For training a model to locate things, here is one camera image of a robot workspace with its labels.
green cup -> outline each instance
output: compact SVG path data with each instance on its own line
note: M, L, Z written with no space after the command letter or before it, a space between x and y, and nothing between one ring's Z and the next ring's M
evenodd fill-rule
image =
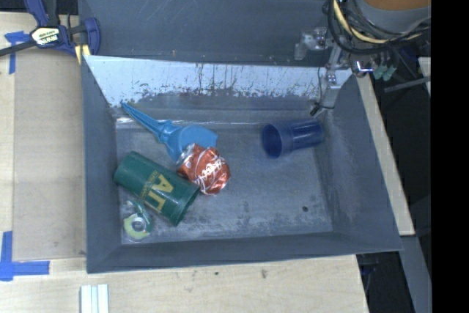
M125 156L114 173L114 182L140 197L175 226L199 192L198 185L137 152Z

bin floor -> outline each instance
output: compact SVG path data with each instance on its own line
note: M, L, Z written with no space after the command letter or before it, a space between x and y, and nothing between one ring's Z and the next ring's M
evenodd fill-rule
M298 113L296 118L301 115L304 116L304 112ZM266 116L268 113L262 111L261 117ZM228 163L232 177L217 195L200 193L177 227L152 212L155 228L144 239L145 243L332 230L314 148L271 159L262 149L261 122L201 125L218 134L217 150ZM117 125L119 162L130 151L176 170L164 144L135 122L124 122ZM132 195L120 188L119 197L124 203ZM124 233L122 242L130 242Z

blue plastic cup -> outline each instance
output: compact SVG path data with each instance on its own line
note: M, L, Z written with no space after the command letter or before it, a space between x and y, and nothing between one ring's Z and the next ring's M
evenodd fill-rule
M324 139L324 130L315 119L271 122L262 129L262 146L271 158L290 154L293 150L313 147Z

blue funnel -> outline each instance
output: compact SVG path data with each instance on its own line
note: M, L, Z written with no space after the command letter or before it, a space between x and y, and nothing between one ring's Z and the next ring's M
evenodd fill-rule
M132 118L152 132L159 142L166 145L168 154L174 162L190 144L198 144L205 148L215 147L218 135L210 129L200 125L179 127L173 125L170 120L157 121L128 104L122 103L122 107Z

blue tape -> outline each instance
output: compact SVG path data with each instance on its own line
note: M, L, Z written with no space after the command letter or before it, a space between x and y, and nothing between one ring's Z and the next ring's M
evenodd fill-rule
M17 43L23 43L30 41L31 37L29 34L24 32L13 32L13 33L6 33L5 38L7 41L12 45L16 45ZM10 54L10 68L8 73L11 75L16 71L16 55L15 53Z
M0 281L12 281L14 276L48 275L50 261L12 262L13 232L4 232L0 255Z

